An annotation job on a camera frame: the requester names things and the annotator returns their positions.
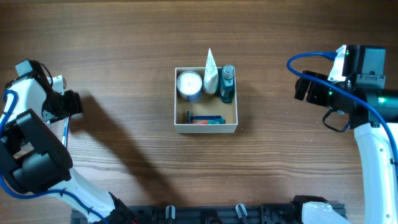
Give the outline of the blue mouthwash bottle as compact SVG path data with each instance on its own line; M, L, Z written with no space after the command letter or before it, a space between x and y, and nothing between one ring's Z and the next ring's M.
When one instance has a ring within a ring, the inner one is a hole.
M221 69L219 80L219 97L223 103L231 103L234 96L235 67L225 65Z

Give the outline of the white patterned tube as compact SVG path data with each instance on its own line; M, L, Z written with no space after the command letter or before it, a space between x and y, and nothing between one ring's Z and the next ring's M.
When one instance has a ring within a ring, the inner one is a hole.
M208 49L208 55L203 77L203 90L209 95L214 95L218 90L218 68L216 66L211 49Z

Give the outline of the cotton swab round container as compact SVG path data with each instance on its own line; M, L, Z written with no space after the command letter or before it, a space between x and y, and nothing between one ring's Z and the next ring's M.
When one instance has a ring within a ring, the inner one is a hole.
M203 81L196 72L186 71L177 77L176 87L181 99L193 103L201 97Z

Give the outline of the blue disposable razor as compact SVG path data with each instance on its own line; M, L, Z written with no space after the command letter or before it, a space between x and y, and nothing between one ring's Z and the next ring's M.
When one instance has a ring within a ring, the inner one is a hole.
M213 119L220 119L220 118L222 118L222 116L220 116L220 115L196 115L196 116L193 116L193 115L191 115L191 112L188 110L187 112L186 112L186 120L187 120L187 123L188 124L190 124L193 120L213 120Z

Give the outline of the Colgate toothpaste tube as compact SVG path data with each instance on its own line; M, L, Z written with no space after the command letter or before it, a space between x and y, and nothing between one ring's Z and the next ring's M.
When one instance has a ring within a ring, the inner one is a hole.
M208 121L201 121L195 124L225 124L225 120L223 118L218 118L218 119L211 119Z

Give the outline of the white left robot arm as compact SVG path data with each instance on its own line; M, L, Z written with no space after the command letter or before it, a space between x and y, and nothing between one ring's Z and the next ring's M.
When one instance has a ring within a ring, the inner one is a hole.
M1 187L11 197L57 198L88 223L137 223L137 216L112 193L85 179L67 149L71 116L83 112L77 92L62 76L25 59L6 83L1 113Z

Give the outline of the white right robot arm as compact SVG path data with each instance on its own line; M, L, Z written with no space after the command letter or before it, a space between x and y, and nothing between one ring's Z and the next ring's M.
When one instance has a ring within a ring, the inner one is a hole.
M365 223L397 223L397 90L385 87L386 50L342 45L334 52L307 52L287 61L298 76L295 99L327 108L324 117L347 114L340 130L351 129L363 172ZM292 67L294 60L324 57L333 61L328 75Z

